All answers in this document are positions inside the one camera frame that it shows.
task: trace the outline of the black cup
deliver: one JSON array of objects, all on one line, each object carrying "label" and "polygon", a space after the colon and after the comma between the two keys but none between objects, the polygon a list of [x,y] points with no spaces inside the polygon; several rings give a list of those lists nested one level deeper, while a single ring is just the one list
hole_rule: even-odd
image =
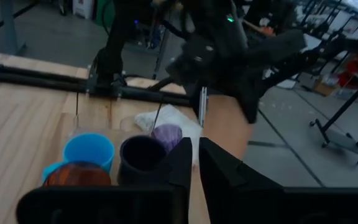
[{"label": "black cup", "polygon": [[153,171],[167,156],[164,146],[148,136],[134,136],[125,140],[119,153],[120,185],[150,182]]}]

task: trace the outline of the cardboard box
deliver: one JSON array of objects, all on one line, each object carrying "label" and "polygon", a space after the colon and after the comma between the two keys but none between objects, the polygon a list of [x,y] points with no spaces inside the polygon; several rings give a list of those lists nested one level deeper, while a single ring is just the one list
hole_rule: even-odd
[{"label": "cardboard box", "polygon": [[314,84],[313,90],[317,93],[322,94],[323,96],[329,96],[331,95],[335,90],[337,89],[337,86],[334,85],[327,85],[325,82],[323,82],[322,78],[319,78],[316,80],[316,83]]},{"label": "cardboard box", "polygon": [[312,90],[314,88],[314,86],[316,85],[317,79],[318,79],[318,77],[316,77],[316,76],[313,76],[309,73],[302,72],[298,76],[298,83],[301,86],[303,86],[304,88],[306,88],[308,90]]}]

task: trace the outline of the black stand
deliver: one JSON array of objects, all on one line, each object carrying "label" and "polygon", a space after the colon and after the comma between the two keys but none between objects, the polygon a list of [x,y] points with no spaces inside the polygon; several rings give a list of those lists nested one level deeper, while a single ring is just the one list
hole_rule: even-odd
[{"label": "black stand", "polygon": [[345,112],[345,110],[350,107],[353,102],[358,98],[358,90],[352,95],[350,99],[348,99],[345,104],[334,114],[334,116],[323,126],[319,119],[310,122],[310,126],[313,127],[317,124],[318,129],[320,130],[321,134],[323,135],[324,142],[321,147],[327,147],[329,143],[333,143],[343,149],[347,149],[353,153],[358,154],[358,141],[353,139],[353,137],[346,133],[343,135],[330,129],[329,127]]}]

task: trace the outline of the cup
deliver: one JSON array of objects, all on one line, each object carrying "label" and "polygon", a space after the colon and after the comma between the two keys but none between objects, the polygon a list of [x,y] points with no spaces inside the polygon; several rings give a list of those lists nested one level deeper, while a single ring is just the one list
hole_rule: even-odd
[{"label": "cup", "polygon": [[44,180],[42,186],[102,186],[111,185],[110,175],[97,164],[90,162],[69,162]]},{"label": "cup", "polygon": [[104,135],[83,133],[70,139],[63,149],[63,161],[54,163],[42,172],[42,182],[57,168],[70,162],[90,162],[108,174],[114,158],[114,146]]},{"label": "cup", "polygon": [[147,180],[166,155],[164,146],[151,137],[134,136],[125,140],[120,148],[119,184],[137,184]]},{"label": "cup", "polygon": [[174,124],[163,124],[154,128],[151,136],[159,140],[168,153],[183,138],[181,128]]}]

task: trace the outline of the metal pin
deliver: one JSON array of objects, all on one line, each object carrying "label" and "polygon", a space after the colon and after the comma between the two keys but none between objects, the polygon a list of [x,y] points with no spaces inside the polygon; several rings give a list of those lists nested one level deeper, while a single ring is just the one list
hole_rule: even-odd
[{"label": "metal pin", "polygon": [[201,125],[201,127],[204,126],[204,117],[206,113],[207,107],[207,91],[206,87],[202,87],[200,92],[200,105],[198,110],[198,122]]},{"label": "metal pin", "polygon": [[162,107],[162,103],[160,103],[160,106],[158,106],[157,114],[155,115],[153,127],[152,127],[152,130],[151,130],[150,134],[154,131],[155,125],[157,124],[157,119],[158,119],[158,116],[160,114],[161,107]]}]

